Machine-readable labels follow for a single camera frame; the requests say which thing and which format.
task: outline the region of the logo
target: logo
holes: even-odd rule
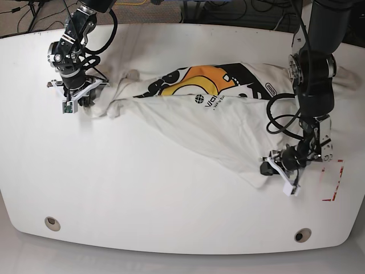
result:
[[[272,96],[275,96],[277,95],[278,93],[276,92],[276,90],[272,87],[272,85],[270,83],[266,83],[265,85],[266,89],[269,91],[269,93],[272,95]]]
[[[201,104],[202,102],[204,102],[204,96],[199,94],[195,96],[195,102],[197,102],[198,104]]]

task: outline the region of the black cable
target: black cable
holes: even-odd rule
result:
[[[294,117],[295,115],[294,114],[283,114],[283,115],[280,115],[280,116],[277,116],[277,117],[275,117],[274,118],[274,121],[276,121],[276,120],[278,120],[278,119],[280,119],[280,118],[284,118],[284,117]],[[268,131],[268,133],[270,133],[270,134],[272,134],[271,132],[271,130],[269,129],[269,127],[270,127],[270,125],[272,124],[272,122],[269,122],[267,125],[266,125],[266,130]],[[302,140],[303,139],[303,137],[301,137],[301,136],[299,136],[299,135],[297,135],[297,134],[295,134],[295,133],[292,133],[292,132],[290,132],[294,137],[293,138],[295,138],[295,139],[298,139],[298,140]]]
[[[291,4],[290,4],[289,1],[281,2],[281,3],[276,3],[275,0],[273,0],[272,2],[269,2],[267,0],[256,0],[256,1],[266,3],[266,4],[270,4],[272,7],[280,7],[282,9],[286,9],[288,7],[291,7]]]
[[[100,63],[100,57],[97,55],[90,55],[88,57],[86,57],[85,59],[82,60],[82,62],[79,64],[79,66],[77,67],[77,69],[83,69],[83,70],[88,70],[91,69],[95,66],[97,66]]]
[[[301,113],[301,110],[299,109],[297,111],[297,113],[295,113],[293,115],[293,118],[288,122],[288,124],[286,124],[285,126],[282,126],[281,124],[279,124],[278,122],[276,122],[277,119],[279,119],[278,117],[276,118],[273,118],[273,115],[271,114],[271,107],[272,105],[279,99],[294,99],[295,98],[295,95],[294,94],[291,94],[291,93],[281,93],[281,94],[278,94],[274,97],[272,97],[267,106],[266,106],[266,114],[267,114],[267,117],[269,118],[270,122],[267,124],[266,126],[266,130],[268,131],[268,133],[270,134],[278,134],[278,133],[284,133],[285,135],[289,136],[289,137],[292,137],[294,139],[298,139],[298,140],[302,140],[303,137],[297,135],[297,134],[294,134],[288,130],[286,130],[295,120],[296,118],[299,117],[300,113]],[[274,126],[276,126],[276,128],[278,128],[277,131],[271,131],[269,130],[269,126],[273,124]]]
[[[290,19],[291,14],[286,13],[286,15],[287,15],[287,18],[288,18],[288,21],[289,21],[289,26],[287,27],[287,33],[289,33],[290,32],[290,25],[291,25],[291,19]]]
[[[32,21],[30,22],[30,24],[29,24],[29,27],[28,27],[28,30],[27,30],[27,32],[28,33],[30,33],[32,30],[33,30],[33,27],[34,27],[34,22],[35,22],[35,20],[36,20],[36,18],[37,18],[37,16],[38,16],[38,14],[39,14],[39,12],[40,12],[40,10],[41,10],[41,8],[44,6],[44,3],[43,2],[39,2],[38,3],[38,8],[37,8],[37,10],[36,10],[36,12],[34,13],[34,15],[33,15],[33,18],[32,18]]]
[[[222,4],[217,4],[217,3],[214,3],[212,1],[208,1],[208,3],[212,6],[216,6],[216,7],[223,7],[225,5],[227,5],[229,2],[223,2]]]
[[[112,9],[110,9],[109,14],[113,19],[113,30],[112,30],[112,34],[110,35],[109,40],[105,43],[105,45],[100,50],[89,50],[87,47],[85,47],[85,52],[87,54],[99,55],[100,53],[103,53],[113,42],[115,34],[116,34],[116,30],[118,29],[118,19]]]
[[[77,3],[78,3],[78,1],[76,1],[75,3],[73,3],[73,4],[69,5],[68,7],[71,7],[71,6],[73,6],[73,5],[77,4]],[[64,12],[65,10],[66,10],[66,8],[65,8],[65,9],[63,9],[63,10],[61,10],[61,11],[59,11],[59,12],[57,12],[57,13],[53,13],[53,14],[47,15],[47,16],[45,16],[45,17],[42,17],[41,19],[39,19],[38,21],[36,21],[36,23],[34,24],[34,26],[35,26],[35,25],[36,25],[39,21],[44,20],[44,19],[46,19],[46,18],[49,18],[49,17],[51,17],[51,16],[53,16],[53,15],[56,15],[56,14],[60,14],[60,13]]]
[[[19,24],[21,23],[21,20],[25,17],[25,15],[28,14],[29,11],[30,11],[30,9],[26,13],[24,13],[23,16],[19,19],[18,24],[17,24],[17,33],[19,33]]]
[[[0,14],[4,14],[4,13],[17,13],[19,10],[21,10],[22,8],[24,8],[26,6],[28,6],[28,4],[26,4],[26,5],[22,6],[22,7],[15,7],[13,9],[9,10],[9,11],[3,11]]]
[[[241,19],[243,16],[245,16],[245,15],[246,15],[246,12],[247,12],[247,2],[246,2],[246,0],[244,0],[244,2],[245,2],[245,10],[244,10],[244,12],[243,12],[243,13],[242,13],[239,17],[237,17],[237,18],[221,18],[221,17],[218,17],[218,16],[216,16],[216,15],[214,15],[214,14],[211,14],[211,13],[209,12],[209,10],[208,10],[208,9],[206,9],[206,7],[204,7],[204,9],[208,12],[208,16],[213,17],[213,18],[215,18],[215,19],[222,20],[222,21],[236,21],[236,20],[239,20],[239,19]]]
[[[252,7],[255,11],[259,12],[259,13],[265,13],[265,12],[267,12],[267,11],[271,10],[274,6],[273,6],[273,5],[271,5],[271,6],[270,6],[270,7],[268,7],[266,10],[258,10],[258,9],[255,7],[255,5],[253,4],[253,0],[251,0],[251,7]]]

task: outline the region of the red marking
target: red marking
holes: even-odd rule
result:
[[[337,162],[338,163],[343,163],[344,160],[337,160]],[[320,178],[319,182],[321,182],[321,180],[323,178],[323,175],[324,175],[324,172],[325,172],[325,168],[322,169],[322,174],[321,174],[321,178]],[[343,166],[341,166],[341,169],[340,169],[340,179],[338,180],[338,183],[337,183],[337,186],[336,186],[336,190],[335,190],[335,193],[333,194],[332,199],[325,199],[325,200],[322,200],[322,201],[330,202],[330,201],[334,201],[336,199],[337,191],[338,191],[338,188],[339,188],[340,182],[341,182],[342,173],[343,173]]]
[[[343,166],[341,167],[341,170],[340,170],[340,179],[338,180],[338,184],[337,184],[337,187],[336,187],[335,193],[333,194],[332,201],[334,201],[334,200],[336,199],[337,190],[338,190],[338,187],[340,186],[342,173],[343,173]]]
[[[325,175],[325,170],[326,170],[326,168],[322,168],[322,172],[321,172],[321,176],[319,177],[319,182],[321,182],[322,181],[322,179],[323,179],[323,177],[324,177],[324,175]]]
[[[341,170],[340,170],[340,178],[342,177],[342,172],[343,172],[343,167],[341,167]]]

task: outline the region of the yellow graphic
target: yellow graphic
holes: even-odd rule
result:
[[[199,86],[209,95],[218,95],[222,90],[238,84],[222,68],[197,66],[191,67],[181,82],[163,89],[161,95],[173,95],[186,86]]]

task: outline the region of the printed graphic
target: printed graphic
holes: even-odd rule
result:
[[[180,68],[153,82],[149,85],[148,92],[136,97],[189,95],[191,89],[185,88],[188,86],[197,87],[199,92],[213,96],[228,95],[269,100],[276,94],[270,83],[264,88],[243,64],[235,63]],[[246,86],[247,93],[242,93],[242,89],[234,89],[238,86]]]
[[[204,102],[204,96],[201,94],[196,95],[195,102],[197,102],[198,104],[201,104],[202,102]]]

